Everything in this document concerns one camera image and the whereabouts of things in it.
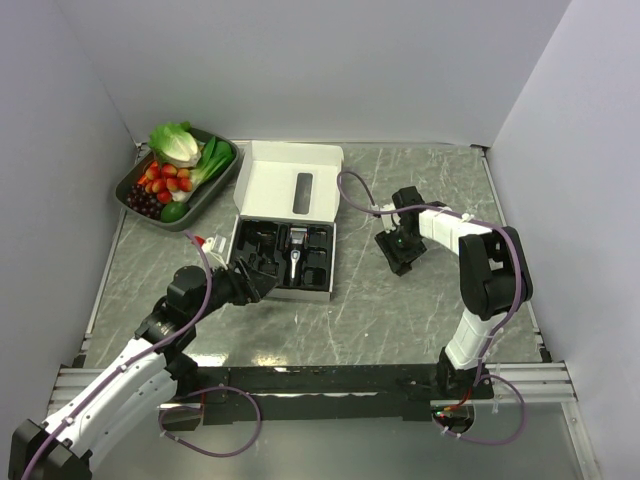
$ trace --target box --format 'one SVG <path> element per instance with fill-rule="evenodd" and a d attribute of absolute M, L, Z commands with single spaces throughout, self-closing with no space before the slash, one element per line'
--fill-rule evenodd
<path fill-rule="evenodd" d="M 330 300 L 343 160 L 332 145 L 252 141 L 245 150 L 229 259 L 277 276 L 269 296 Z"/>

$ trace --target bunch of grapes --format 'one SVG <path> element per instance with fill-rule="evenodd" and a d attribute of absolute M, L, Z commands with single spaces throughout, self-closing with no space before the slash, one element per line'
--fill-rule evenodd
<path fill-rule="evenodd" d="M 134 211 L 147 218 L 160 220 L 160 212 L 164 205 L 158 201 L 154 193 L 144 191 L 144 186 L 134 185 L 127 195 L 127 205 Z"/>

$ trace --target gray basket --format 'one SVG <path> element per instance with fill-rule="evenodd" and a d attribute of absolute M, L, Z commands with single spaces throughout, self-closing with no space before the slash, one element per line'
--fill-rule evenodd
<path fill-rule="evenodd" d="M 191 135 L 193 135 L 196 140 L 199 140 L 203 143 L 207 143 L 214 136 L 214 134 L 198 130 L 197 128 L 192 128 L 191 130 L 189 130 L 189 133 L 191 133 Z M 191 198 L 189 198 L 189 200 L 187 201 L 187 205 L 189 205 L 189 211 L 177 222 L 164 223 L 159 220 L 153 220 L 132 210 L 127 205 L 127 195 L 131 191 L 131 187 L 138 182 L 140 177 L 146 171 L 147 167 L 154 160 L 153 152 L 149 152 L 149 154 L 145 158 L 140 160 L 118 184 L 115 191 L 116 199 L 130 215 L 135 215 L 145 222 L 155 225 L 156 227 L 162 228 L 164 230 L 169 230 L 170 232 L 180 232 L 189 227 L 204 211 L 207 205 L 211 203 L 216 195 L 218 195 L 218 193 L 220 193 L 224 189 L 224 186 L 229 182 L 229 180 L 231 180 L 237 174 L 242 163 L 242 152 L 240 151 L 238 146 L 230 142 L 226 138 L 221 137 L 220 135 L 215 136 L 220 140 L 224 140 L 225 142 L 227 142 L 231 146 L 231 149 L 233 150 L 235 156 L 231 163 L 220 175 L 218 175 L 216 178 L 208 180 L 198 187 Z"/>

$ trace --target gray marble surface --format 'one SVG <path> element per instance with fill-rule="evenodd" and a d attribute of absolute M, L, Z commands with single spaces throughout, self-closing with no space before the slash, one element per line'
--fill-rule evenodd
<path fill-rule="evenodd" d="M 477 149 L 448 146 L 342 145 L 345 166 L 360 172 L 379 203 L 416 185 L 426 201 L 499 222 Z M 231 236 L 237 209 L 227 186 L 191 230 Z M 355 182 L 347 188 L 366 203 Z M 187 353 L 201 365 L 323 365 L 432 363 L 451 339 L 463 304 L 457 257 L 435 243 L 410 274 L 391 273 L 374 235 L 380 220 L 349 208 L 337 217 L 334 294 L 330 303 L 265 300 L 227 306 L 198 326 Z M 108 365 L 164 295 L 173 273 L 199 264 L 180 234 L 127 216 L 98 310 L 87 367 Z M 522 308 L 490 350 L 494 362 L 539 362 L 528 310 Z"/>

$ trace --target white box lid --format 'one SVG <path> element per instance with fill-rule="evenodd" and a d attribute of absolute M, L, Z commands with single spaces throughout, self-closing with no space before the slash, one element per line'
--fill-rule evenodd
<path fill-rule="evenodd" d="M 249 142 L 233 200 L 243 216 L 333 222 L 343 159 L 342 148 L 333 145 Z M 306 214 L 293 211 L 299 174 L 313 176 Z"/>

